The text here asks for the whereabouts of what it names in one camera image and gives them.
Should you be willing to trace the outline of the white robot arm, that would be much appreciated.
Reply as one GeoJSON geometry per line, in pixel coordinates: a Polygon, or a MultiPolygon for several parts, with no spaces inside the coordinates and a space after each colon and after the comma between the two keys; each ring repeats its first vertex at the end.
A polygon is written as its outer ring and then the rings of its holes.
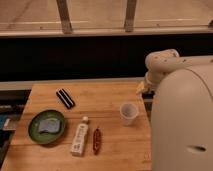
{"type": "Polygon", "coordinates": [[[152,52],[137,91],[151,94],[152,171],[213,171],[213,55],[152,52]]]}

